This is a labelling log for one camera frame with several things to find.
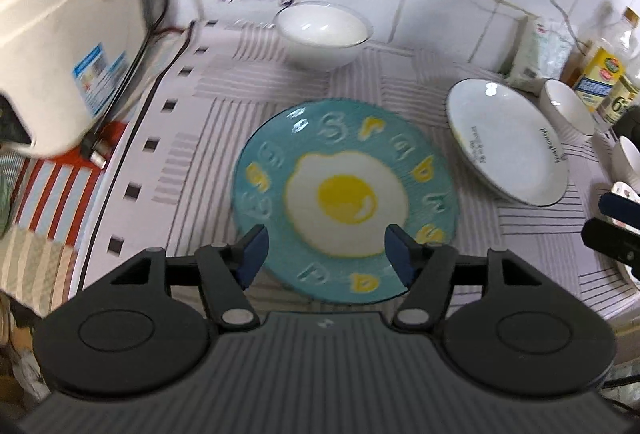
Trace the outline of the red striped cloth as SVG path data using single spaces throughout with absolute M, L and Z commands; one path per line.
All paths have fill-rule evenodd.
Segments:
M 12 221 L 40 237 L 76 246 L 104 177 L 77 149 L 36 160 L 9 155 L 17 166 L 11 195 Z

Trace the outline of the white plate with text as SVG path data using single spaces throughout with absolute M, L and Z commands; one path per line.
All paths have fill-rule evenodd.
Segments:
M 463 156 L 503 198 L 546 207 L 564 197 L 561 140 L 533 102 L 498 82 L 463 79 L 448 92 L 446 115 Z

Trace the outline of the cooking wine bottle yellow label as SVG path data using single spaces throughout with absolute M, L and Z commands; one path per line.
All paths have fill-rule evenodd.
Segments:
M 587 40 L 587 53 L 567 82 L 590 112 L 610 93 L 634 51 L 637 13 L 627 7 L 620 19 L 597 29 Z

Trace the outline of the pink rabbit carrot plate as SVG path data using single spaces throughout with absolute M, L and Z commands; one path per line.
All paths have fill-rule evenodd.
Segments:
M 612 186 L 611 192 L 631 202 L 639 203 L 638 193 L 634 191 L 631 186 L 627 185 L 627 183 L 623 183 L 623 181 L 616 181 Z M 631 227 L 631 225 L 625 224 L 614 217 L 611 217 L 610 220 L 614 226 L 634 233 L 635 235 L 640 235 L 640 231 L 637 228 Z M 639 280 L 632 274 L 631 268 L 620 261 L 617 263 L 617 266 L 623 278 L 633 284 L 637 289 L 640 289 Z

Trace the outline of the white ribbed bowl blue rim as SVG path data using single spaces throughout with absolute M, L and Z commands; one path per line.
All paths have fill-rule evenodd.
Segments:
M 542 85 L 538 108 L 562 142 L 586 143 L 596 132 L 588 108 L 572 88 L 557 79 L 547 79 Z

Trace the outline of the white rice cooker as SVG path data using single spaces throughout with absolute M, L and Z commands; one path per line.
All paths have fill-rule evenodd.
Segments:
M 142 46 L 142 0 L 1 0 L 1 142 L 25 157 L 76 147 Z

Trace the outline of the blue fried egg plate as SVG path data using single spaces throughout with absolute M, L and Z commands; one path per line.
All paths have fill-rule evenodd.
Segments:
M 269 275 L 343 305 L 405 293 L 384 253 L 389 225 L 449 243 L 459 216 L 447 161 L 424 132 L 347 99 L 292 106 L 257 128 L 235 164 L 232 209 L 238 232 L 267 228 Z

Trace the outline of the plain white bowl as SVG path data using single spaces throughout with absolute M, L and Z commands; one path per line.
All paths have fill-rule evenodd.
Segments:
M 273 24 L 286 50 L 286 61 L 322 72 L 354 62 L 373 34 L 364 16 L 324 1 L 283 8 Z

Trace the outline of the white vinegar bottle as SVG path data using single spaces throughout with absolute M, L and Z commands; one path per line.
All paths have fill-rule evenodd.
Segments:
M 600 47 L 604 52 L 604 65 L 617 65 L 612 72 L 614 84 L 608 90 L 596 110 L 597 125 L 600 131 L 607 131 L 616 123 L 630 105 L 634 95 L 630 86 L 631 62 L 639 46 L 637 28 L 639 16 L 627 7 L 620 20 L 606 26 L 601 33 Z

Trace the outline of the white salt bag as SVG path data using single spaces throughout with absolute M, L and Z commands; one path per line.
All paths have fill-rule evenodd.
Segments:
M 547 79 L 560 78 L 574 47 L 575 39 L 563 21 L 529 16 L 506 83 L 512 88 L 539 94 Z

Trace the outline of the striped white table mat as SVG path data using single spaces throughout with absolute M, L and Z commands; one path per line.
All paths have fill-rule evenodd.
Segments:
M 484 183 L 457 146 L 449 89 L 472 68 L 367 47 L 331 73 L 285 61 L 273 30 L 194 26 L 120 138 L 82 237 L 80 291 L 149 246 L 188 255 L 256 224 L 260 310 L 390 309 L 390 223 L 465 254 L 506 247 L 612 318 L 639 292 L 580 232 L 608 187 L 604 141 L 566 142 L 562 198 L 531 206 Z

